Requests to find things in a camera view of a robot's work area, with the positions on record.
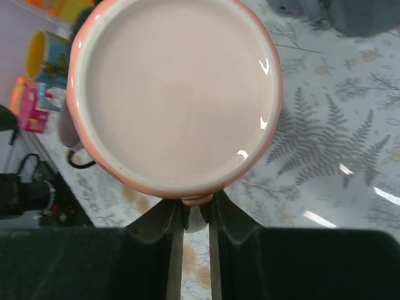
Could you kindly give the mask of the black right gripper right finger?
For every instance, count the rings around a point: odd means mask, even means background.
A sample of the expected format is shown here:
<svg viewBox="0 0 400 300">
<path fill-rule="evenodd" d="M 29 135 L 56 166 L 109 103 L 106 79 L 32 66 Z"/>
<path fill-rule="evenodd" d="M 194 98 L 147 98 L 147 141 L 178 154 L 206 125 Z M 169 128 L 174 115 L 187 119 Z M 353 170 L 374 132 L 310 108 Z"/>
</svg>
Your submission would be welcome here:
<svg viewBox="0 0 400 300">
<path fill-rule="evenodd" d="M 399 244 L 386 232 L 264 227 L 222 191 L 209 230 L 213 299 L 399 298 Z"/>
</svg>

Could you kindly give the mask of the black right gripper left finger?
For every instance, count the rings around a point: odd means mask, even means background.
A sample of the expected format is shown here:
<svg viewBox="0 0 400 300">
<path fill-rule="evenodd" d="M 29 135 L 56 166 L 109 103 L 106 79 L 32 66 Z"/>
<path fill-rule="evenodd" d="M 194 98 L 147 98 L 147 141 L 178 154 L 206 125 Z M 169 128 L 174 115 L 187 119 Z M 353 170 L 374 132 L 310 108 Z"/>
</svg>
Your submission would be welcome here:
<svg viewBox="0 0 400 300">
<path fill-rule="evenodd" d="M 2 299 L 179 299 L 183 205 L 162 200 L 124 228 L 1 231 Z"/>
</svg>

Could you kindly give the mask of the mauve pink mug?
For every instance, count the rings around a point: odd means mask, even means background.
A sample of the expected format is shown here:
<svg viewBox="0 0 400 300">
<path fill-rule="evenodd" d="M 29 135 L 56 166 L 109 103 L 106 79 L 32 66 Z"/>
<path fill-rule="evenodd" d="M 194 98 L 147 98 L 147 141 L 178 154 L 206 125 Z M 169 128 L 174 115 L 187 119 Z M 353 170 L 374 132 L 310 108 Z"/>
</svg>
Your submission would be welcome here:
<svg viewBox="0 0 400 300">
<path fill-rule="evenodd" d="M 95 165 L 96 162 L 93 160 L 84 164 L 73 162 L 75 153 L 81 150 L 83 145 L 73 123 L 66 100 L 64 100 L 59 111 L 58 134 L 61 142 L 69 149 L 67 151 L 67 162 L 70 166 L 75 169 L 87 169 Z"/>
</svg>

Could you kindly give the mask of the peach pink mug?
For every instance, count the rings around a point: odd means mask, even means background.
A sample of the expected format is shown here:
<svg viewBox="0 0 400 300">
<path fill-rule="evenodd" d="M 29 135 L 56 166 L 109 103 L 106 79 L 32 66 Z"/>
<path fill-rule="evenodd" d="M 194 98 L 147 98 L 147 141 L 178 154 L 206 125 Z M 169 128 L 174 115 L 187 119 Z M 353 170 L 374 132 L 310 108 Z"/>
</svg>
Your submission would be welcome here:
<svg viewBox="0 0 400 300">
<path fill-rule="evenodd" d="M 239 1 L 102 1 L 72 44 L 66 103 L 110 175 L 151 196 L 197 198 L 266 152 L 281 64 Z"/>
</svg>

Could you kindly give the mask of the blue butterfly mug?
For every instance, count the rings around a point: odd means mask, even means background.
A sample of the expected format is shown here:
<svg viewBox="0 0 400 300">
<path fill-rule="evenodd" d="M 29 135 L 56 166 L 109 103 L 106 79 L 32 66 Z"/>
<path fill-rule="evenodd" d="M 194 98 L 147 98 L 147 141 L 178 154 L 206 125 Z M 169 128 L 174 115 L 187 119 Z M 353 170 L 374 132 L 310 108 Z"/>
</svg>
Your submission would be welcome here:
<svg viewBox="0 0 400 300">
<path fill-rule="evenodd" d="M 49 31 L 37 31 L 29 42 L 25 69 L 28 78 L 37 84 L 37 97 L 50 111 L 60 108 L 50 103 L 46 91 L 51 88 L 66 89 L 69 72 L 70 43 Z"/>
</svg>

